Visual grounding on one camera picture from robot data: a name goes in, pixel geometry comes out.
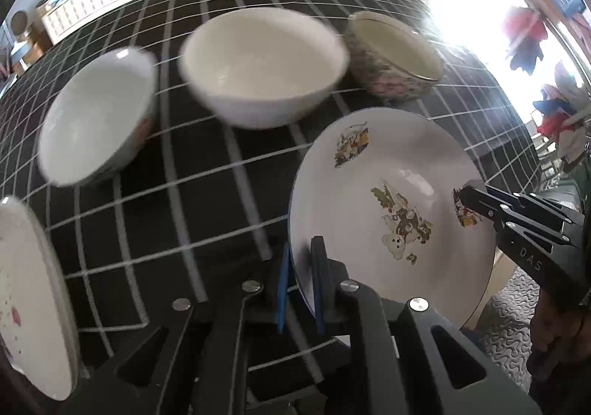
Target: checkered tablecloth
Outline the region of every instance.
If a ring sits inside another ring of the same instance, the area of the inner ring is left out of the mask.
[[[415,27],[445,60],[444,78],[419,100],[388,104],[450,132],[491,185],[524,192],[539,183],[527,130],[496,80],[473,54],[441,41],[418,0],[130,3],[54,47],[0,100],[2,196],[23,198],[47,227],[90,371],[171,300],[214,300],[262,258],[280,255],[291,186],[308,147],[341,116],[382,104],[347,75],[318,109],[289,127],[246,131],[221,124],[188,92],[178,72],[178,51],[199,25],[252,6],[296,10],[339,32],[359,10],[386,13]],[[35,159],[49,105],[84,65],[128,45],[140,45],[158,59],[154,132],[114,179],[94,187],[50,187]],[[287,325],[285,335],[253,344],[251,402],[304,389],[348,361],[345,347],[309,328],[310,314],[295,287]]]

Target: plate rim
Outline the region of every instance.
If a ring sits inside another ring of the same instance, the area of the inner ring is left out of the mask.
[[[71,315],[71,320],[67,317],[68,313],[63,314],[66,317],[66,319],[64,319],[60,309],[57,306],[58,303],[57,303],[57,300],[55,297],[55,289],[57,287],[55,286],[55,283],[58,282],[58,280],[54,279],[54,274],[52,274],[51,270],[47,266],[49,256],[51,256],[59,266],[59,260],[57,258],[57,254],[55,253],[55,250],[52,247],[52,245],[49,243],[49,240],[47,240],[47,237],[45,237],[45,236],[43,238],[40,237],[40,235],[43,233],[41,224],[39,223],[37,216],[34,214],[34,212],[26,204],[24,204],[23,201],[21,201],[18,197],[14,196],[14,195],[7,195],[4,198],[2,198],[2,200],[0,201],[0,210],[2,210],[2,208],[9,210],[10,214],[13,217],[19,217],[22,221],[27,222],[33,232],[33,235],[35,236],[35,244],[37,246],[37,249],[40,252],[41,262],[43,263],[43,266],[45,268],[45,273],[48,278],[48,284],[49,284],[49,289],[50,289],[51,298],[52,298],[52,305],[55,308],[55,313],[58,318],[58,326],[59,326],[60,333],[61,333],[61,336],[63,339],[63,345],[64,345],[66,357],[67,357],[67,365],[70,369],[69,378],[70,378],[70,385],[71,385],[71,388],[70,388],[70,394],[71,394],[75,390],[76,385],[78,384],[79,364],[81,362],[81,355],[80,355],[80,345],[79,345],[79,340],[78,340],[77,326],[76,326],[76,321],[75,321],[74,312],[73,312],[73,308],[72,308],[72,302],[70,300],[69,294],[67,293],[67,289],[63,293],[63,294],[67,294],[64,304],[66,305],[66,312],[69,310],[69,315]],[[70,335],[73,335],[73,339],[72,339],[73,346],[70,346],[70,343],[68,342],[69,335],[66,333],[66,331],[69,331]],[[47,396],[48,398],[60,400],[59,398],[53,398],[50,394],[45,393],[43,390],[41,390],[39,387],[37,387],[30,380],[27,373],[24,373],[24,375],[27,378],[27,380],[29,380],[31,385],[36,390],[38,390],[40,393],[43,393],[43,395]]]

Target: red clothing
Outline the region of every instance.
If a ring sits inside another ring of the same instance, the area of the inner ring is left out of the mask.
[[[503,33],[507,35],[510,40],[518,37],[531,23],[534,12],[528,8],[511,7],[503,22]],[[541,41],[548,39],[548,32],[541,20],[538,20],[533,27],[530,28],[528,35],[534,40]]]
[[[564,112],[556,112],[554,115],[545,116],[542,119],[542,124],[537,128],[538,133],[541,133],[543,136],[550,138],[556,135],[557,133],[561,132],[562,130],[574,131],[573,125],[562,128],[562,123],[567,118],[570,118],[570,115]]]

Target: gray blanket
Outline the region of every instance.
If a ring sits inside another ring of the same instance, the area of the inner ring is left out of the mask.
[[[486,304],[476,326],[486,354],[525,391],[531,383],[525,362],[531,350],[530,320],[539,290],[518,267],[505,288]]]

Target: metal screw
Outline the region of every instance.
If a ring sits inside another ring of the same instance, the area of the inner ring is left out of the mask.
[[[177,312],[184,312],[191,308],[191,301],[189,299],[176,299],[172,303],[172,307]]]
[[[343,280],[341,282],[341,290],[343,291],[357,291],[359,284],[354,280]]]
[[[426,309],[429,308],[429,302],[427,300],[422,299],[420,297],[416,299],[412,299],[409,302],[410,308],[412,308],[415,312],[424,312]]]
[[[242,290],[246,293],[255,293],[261,290],[261,284],[256,280],[247,280],[242,284]]]

